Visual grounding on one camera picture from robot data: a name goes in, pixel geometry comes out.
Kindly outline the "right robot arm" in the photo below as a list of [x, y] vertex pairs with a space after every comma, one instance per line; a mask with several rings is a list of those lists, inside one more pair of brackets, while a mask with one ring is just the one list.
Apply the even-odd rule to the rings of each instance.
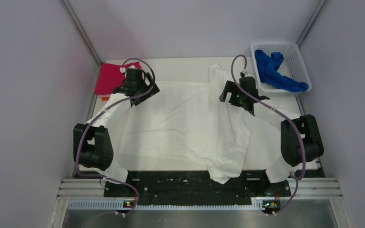
[[280, 151], [277, 158], [264, 171], [260, 179], [260, 191], [266, 196], [282, 193], [288, 177], [295, 173], [297, 166], [304, 169], [324, 154], [320, 131], [316, 118], [311, 115], [299, 115], [278, 108], [269, 97], [259, 95], [256, 81], [251, 76], [243, 76], [238, 83], [227, 81], [219, 97], [221, 102], [241, 107], [257, 119], [263, 120], [280, 133]]

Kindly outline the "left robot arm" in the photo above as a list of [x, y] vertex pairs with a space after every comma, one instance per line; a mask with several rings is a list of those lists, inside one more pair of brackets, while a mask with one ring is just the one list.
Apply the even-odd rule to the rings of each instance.
[[116, 155], [122, 140], [125, 124], [121, 118], [133, 107], [141, 104], [160, 91], [155, 83], [154, 71], [123, 68], [125, 76], [108, 101], [90, 120], [76, 124], [73, 129], [73, 159], [75, 172], [86, 178], [105, 179], [115, 185], [121, 196], [133, 192], [135, 200], [139, 192], [127, 179], [128, 170], [123, 168]]

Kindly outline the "white printed t-shirt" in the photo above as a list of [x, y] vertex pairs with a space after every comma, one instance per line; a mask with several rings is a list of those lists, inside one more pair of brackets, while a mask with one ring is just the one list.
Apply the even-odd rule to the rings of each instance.
[[239, 177], [251, 132], [244, 111], [219, 99], [229, 77], [215, 64], [208, 83], [158, 82], [159, 93], [131, 108], [119, 153], [202, 161], [220, 184]]

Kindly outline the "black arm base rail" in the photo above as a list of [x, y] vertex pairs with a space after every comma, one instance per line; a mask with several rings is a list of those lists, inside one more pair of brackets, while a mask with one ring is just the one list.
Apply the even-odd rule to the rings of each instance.
[[126, 185], [107, 182], [104, 197], [138, 197], [139, 206], [249, 205], [255, 197], [290, 197], [290, 180], [271, 183], [261, 170], [244, 170], [225, 184], [207, 171], [131, 171]]

